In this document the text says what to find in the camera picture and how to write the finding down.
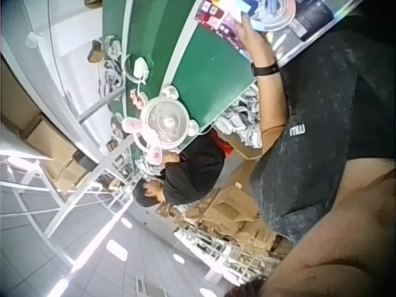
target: fan grille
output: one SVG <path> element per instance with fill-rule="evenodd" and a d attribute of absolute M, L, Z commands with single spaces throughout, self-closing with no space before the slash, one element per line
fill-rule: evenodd
<path fill-rule="evenodd" d="M 157 132 L 160 142 L 178 145 L 186 136 L 188 114 L 185 107 L 176 100 L 161 100 L 151 106 L 147 113 L 147 124 Z"/>

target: green table surface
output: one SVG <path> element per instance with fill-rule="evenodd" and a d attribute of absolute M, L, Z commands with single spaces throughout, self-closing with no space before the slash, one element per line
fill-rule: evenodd
<path fill-rule="evenodd" d="M 103 36 L 121 39 L 126 0 L 103 1 Z M 150 68 L 141 91 L 158 96 L 180 33 L 195 0 L 134 0 L 127 54 L 142 56 Z M 249 61 L 216 34 L 200 25 L 183 54 L 172 85 L 201 128 L 205 128 L 252 82 Z M 127 92 L 136 86 L 128 81 Z M 112 112 L 123 113 L 122 102 L 110 103 Z M 127 98 L 127 115 L 137 111 Z M 188 138 L 183 145 L 192 139 Z"/>

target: hand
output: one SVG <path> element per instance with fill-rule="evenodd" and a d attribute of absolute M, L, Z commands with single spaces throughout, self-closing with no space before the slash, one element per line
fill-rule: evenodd
<path fill-rule="evenodd" d="M 275 63 L 275 53 L 265 36 L 260 35 L 252 27 L 250 18 L 242 13 L 242 23 L 235 23 L 236 33 L 245 49 L 252 57 L 256 67 L 267 67 Z"/>
<path fill-rule="evenodd" d="M 177 153 L 174 152 L 164 152 L 162 156 L 162 164 L 167 164 L 167 163 L 179 163 L 180 162 L 180 156 Z"/>

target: man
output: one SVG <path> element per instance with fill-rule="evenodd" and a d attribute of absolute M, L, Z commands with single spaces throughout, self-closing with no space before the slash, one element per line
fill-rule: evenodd
<path fill-rule="evenodd" d="M 229 152 L 230 147 L 211 130 L 195 138 L 179 155 L 165 153 L 161 176 L 150 181 L 141 179 L 132 194 L 143 207 L 162 202 L 173 206 L 196 202 L 213 189 Z"/>
<path fill-rule="evenodd" d="M 354 18 L 284 68 L 293 79 L 290 116 L 280 74 L 257 78 L 265 147 L 251 192 L 264 220 L 296 247 L 259 290 L 226 296 L 387 296 L 380 289 L 395 263 L 394 46 L 361 30 L 382 34 L 381 18 Z M 275 63 L 246 16 L 238 35 L 256 67 Z"/>

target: white desk fan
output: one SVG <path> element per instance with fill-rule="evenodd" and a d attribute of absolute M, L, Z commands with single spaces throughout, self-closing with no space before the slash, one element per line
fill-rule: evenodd
<path fill-rule="evenodd" d="M 150 100 L 144 106 L 140 119 L 125 118 L 123 129 L 134 136 L 138 148 L 147 153 L 148 162 L 152 165 L 162 163 L 162 150 L 173 150 L 186 139 L 198 134 L 197 122 L 189 118 L 187 109 L 174 95 L 176 90 L 169 86 L 161 92 L 160 97 Z M 145 147 L 139 140 L 139 134 L 147 143 Z"/>

